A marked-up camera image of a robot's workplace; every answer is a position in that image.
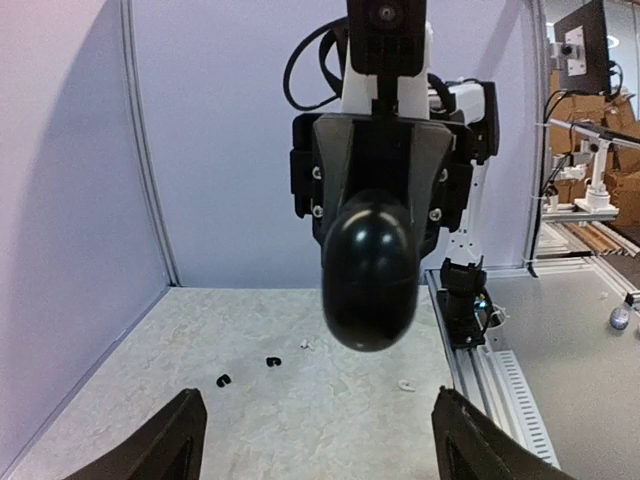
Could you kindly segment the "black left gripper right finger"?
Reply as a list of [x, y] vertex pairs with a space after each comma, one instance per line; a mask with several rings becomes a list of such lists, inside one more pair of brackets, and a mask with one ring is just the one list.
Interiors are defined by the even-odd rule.
[[442, 479], [571, 479], [514, 441], [455, 389], [440, 388], [431, 421]]

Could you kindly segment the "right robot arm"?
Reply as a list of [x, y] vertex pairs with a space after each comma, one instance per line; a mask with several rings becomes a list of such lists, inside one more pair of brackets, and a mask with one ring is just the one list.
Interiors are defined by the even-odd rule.
[[391, 347], [417, 309], [420, 266], [449, 234], [436, 303], [456, 349], [482, 345], [491, 320], [474, 236], [489, 160], [499, 149], [496, 87], [429, 70], [422, 1], [352, 1], [313, 31], [336, 113], [299, 106], [290, 182], [321, 249], [322, 308], [344, 346]]

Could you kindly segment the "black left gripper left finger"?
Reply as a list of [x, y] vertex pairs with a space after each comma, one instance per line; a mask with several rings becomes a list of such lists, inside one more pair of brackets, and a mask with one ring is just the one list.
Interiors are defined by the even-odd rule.
[[184, 389], [120, 445], [69, 477], [198, 480], [206, 426], [201, 392]]

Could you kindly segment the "black earbud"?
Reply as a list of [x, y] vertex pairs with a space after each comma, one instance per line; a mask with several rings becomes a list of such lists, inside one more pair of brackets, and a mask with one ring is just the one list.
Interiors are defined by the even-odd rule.
[[223, 374], [216, 380], [216, 385], [219, 388], [224, 388], [232, 383], [232, 379], [228, 374]]
[[266, 365], [269, 368], [277, 367], [282, 365], [282, 360], [279, 357], [267, 357], [265, 359]]

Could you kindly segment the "white earbud with stem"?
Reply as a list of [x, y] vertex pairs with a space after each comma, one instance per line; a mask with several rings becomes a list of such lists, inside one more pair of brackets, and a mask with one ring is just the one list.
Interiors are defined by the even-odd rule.
[[303, 350], [310, 350], [310, 351], [314, 351], [315, 350], [314, 343], [312, 341], [310, 341], [308, 338], [304, 338], [300, 342], [300, 348], [303, 349]]

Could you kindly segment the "white earbud near front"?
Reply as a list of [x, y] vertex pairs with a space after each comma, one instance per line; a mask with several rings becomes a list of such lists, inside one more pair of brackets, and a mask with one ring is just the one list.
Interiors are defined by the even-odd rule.
[[397, 382], [397, 385], [398, 388], [404, 392], [415, 393], [417, 391], [417, 389], [411, 384], [411, 382], [405, 379], [400, 379]]

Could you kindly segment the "black oval charging case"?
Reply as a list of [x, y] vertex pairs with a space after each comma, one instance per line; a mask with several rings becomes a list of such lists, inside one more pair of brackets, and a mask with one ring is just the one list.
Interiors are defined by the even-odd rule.
[[419, 264], [408, 209], [384, 190], [352, 197], [322, 247], [322, 306], [334, 338], [359, 352], [396, 344], [414, 318]]

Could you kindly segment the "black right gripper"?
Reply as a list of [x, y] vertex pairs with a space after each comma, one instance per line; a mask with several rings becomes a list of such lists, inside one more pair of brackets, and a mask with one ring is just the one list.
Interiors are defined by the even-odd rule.
[[321, 249], [343, 206], [365, 190], [384, 190], [409, 214], [411, 265], [456, 230], [467, 206], [478, 141], [453, 121], [304, 113], [292, 123], [294, 211], [311, 216]]

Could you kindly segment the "aluminium table front rail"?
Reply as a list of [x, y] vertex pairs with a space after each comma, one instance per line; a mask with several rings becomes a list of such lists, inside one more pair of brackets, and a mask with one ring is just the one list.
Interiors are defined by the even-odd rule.
[[444, 316], [439, 273], [423, 275], [429, 288], [453, 386], [522, 447], [548, 464], [560, 466], [533, 393], [504, 336], [506, 310], [493, 307], [494, 321], [485, 332], [485, 343], [473, 347], [452, 346]]

